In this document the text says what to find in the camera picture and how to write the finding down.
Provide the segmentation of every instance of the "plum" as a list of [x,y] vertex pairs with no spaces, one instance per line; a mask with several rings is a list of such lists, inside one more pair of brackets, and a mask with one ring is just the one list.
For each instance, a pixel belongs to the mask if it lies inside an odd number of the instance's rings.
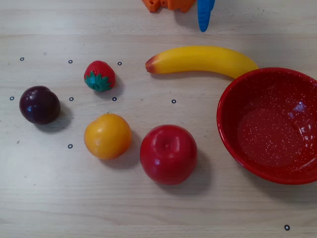
[[31,123],[48,124],[59,115],[60,103],[55,93],[47,87],[34,86],[22,94],[20,111]]

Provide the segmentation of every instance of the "toy food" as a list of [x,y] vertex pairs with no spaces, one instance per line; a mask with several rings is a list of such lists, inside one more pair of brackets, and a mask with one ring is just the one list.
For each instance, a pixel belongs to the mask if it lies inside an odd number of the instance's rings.
[[199,28],[205,32],[209,25],[211,11],[214,7],[215,0],[198,0],[198,22]]
[[174,48],[152,57],[145,67],[149,73],[211,71],[233,78],[259,68],[249,57],[216,46]]
[[180,9],[188,12],[196,0],[142,0],[150,12],[156,12],[161,6],[170,10]]
[[34,86],[22,94],[20,111],[31,123],[47,124],[59,115],[60,103],[57,96],[47,87]]
[[174,185],[186,180],[197,163],[193,136],[176,125],[161,125],[143,139],[140,150],[145,173],[155,182]]
[[106,62],[98,60],[88,66],[84,79],[88,87],[103,92],[114,87],[115,73]]
[[132,132],[129,124],[116,114],[104,114],[90,123],[85,131],[87,149],[101,160],[111,160],[127,151]]

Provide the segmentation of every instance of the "speckled red bowl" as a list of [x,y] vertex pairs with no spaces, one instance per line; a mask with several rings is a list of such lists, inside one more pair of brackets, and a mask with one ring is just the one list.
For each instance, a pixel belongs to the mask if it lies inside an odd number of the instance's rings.
[[285,68],[242,75],[217,110],[221,139],[252,173],[272,182],[317,180],[317,81]]

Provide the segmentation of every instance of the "green calyx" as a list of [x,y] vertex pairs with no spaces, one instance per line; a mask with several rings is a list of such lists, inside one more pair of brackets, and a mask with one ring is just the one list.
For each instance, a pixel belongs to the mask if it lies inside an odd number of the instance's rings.
[[85,77],[85,83],[88,87],[96,90],[97,92],[104,92],[110,90],[111,83],[108,83],[108,77],[101,77],[101,74],[95,76],[95,74],[91,71],[90,76]]

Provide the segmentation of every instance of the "yellow tomato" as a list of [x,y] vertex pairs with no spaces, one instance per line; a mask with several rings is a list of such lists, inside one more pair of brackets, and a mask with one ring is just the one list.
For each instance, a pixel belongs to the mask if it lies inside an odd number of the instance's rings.
[[127,151],[132,132],[129,124],[116,114],[104,114],[90,123],[84,135],[87,149],[101,160],[111,160]]

